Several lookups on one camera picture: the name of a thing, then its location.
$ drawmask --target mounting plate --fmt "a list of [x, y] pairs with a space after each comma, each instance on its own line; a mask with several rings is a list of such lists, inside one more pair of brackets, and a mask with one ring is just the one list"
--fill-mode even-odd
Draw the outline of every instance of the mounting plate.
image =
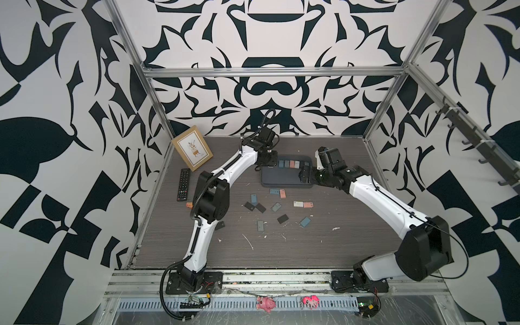
[[[332, 277], [331, 287], [335, 292], [358, 292], [359, 290], [354, 288], [354, 282], [352, 279], [352, 271], [332, 271], [330, 275]], [[374, 281], [367, 285], [366, 291], [374, 291], [374, 288], [377, 288], [378, 292], [386, 293], [388, 292], [388, 282], [383, 279], [379, 281]]]
[[[222, 292], [222, 272], [205, 272], [202, 280], [201, 289], [196, 292], [197, 294], [219, 294]], [[180, 276], [177, 272], [170, 272], [168, 277], [168, 284], [166, 285], [166, 294], [186, 294], [187, 288], [180, 280]]]

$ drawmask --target tv remote control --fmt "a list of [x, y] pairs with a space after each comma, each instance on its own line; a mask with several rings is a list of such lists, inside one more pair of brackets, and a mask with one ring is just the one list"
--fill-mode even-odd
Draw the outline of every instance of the tv remote control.
[[190, 172], [191, 170], [189, 168], [183, 168], [180, 170], [179, 192], [177, 193], [177, 201], [186, 201], [188, 199]]

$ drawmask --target blue domino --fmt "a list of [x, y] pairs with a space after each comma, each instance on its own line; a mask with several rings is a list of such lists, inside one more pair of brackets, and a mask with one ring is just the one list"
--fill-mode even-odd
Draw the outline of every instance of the blue domino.
[[309, 217], [305, 217], [302, 221], [300, 221], [300, 225], [301, 225], [302, 227], [304, 227], [304, 228], [307, 227], [307, 225], [308, 225], [309, 223], [310, 223], [310, 219], [309, 219]]

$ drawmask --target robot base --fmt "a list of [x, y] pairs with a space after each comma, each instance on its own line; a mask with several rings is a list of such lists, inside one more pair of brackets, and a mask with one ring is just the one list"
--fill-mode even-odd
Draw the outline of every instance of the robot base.
[[381, 293], [388, 292], [388, 282], [385, 279], [362, 284], [356, 283], [353, 271], [332, 271], [330, 274], [332, 276], [332, 290], [337, 293], [357, 293], [359, 290], [374, 292], [374, 288], [377, 288], [378, 292]]
[[[202, 280], [202, 287], [196, 294], [218, 294], [222, 291], [222, 272], [205, 272]], [[166, 285], [166, 294], [186, 294], [190, 292], [191, 288], [185, 285], [177, 272], [170, 272], [168, 284]]]

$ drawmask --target framed plant illustration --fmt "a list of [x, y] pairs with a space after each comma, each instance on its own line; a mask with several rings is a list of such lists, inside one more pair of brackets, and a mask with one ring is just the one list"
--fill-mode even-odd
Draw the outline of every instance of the framed plant illustration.
[[172, 143], [192, 172], [213, 157], [196, 125], [175, 137]]

